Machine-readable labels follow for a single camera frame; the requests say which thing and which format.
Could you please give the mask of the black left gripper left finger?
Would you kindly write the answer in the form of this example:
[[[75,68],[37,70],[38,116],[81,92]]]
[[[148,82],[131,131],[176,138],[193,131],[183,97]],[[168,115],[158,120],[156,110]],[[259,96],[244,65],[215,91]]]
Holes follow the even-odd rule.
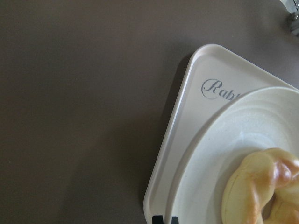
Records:
[[[164,224],[164,213],[154,213],[151,221],[152,224]]]

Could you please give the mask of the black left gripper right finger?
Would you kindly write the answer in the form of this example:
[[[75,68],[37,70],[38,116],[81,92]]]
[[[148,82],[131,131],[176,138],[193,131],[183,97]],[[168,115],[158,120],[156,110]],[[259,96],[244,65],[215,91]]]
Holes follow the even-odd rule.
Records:
[[[171,222],[170,224],[179,224],[179,218],[176,213],[171,214]]]

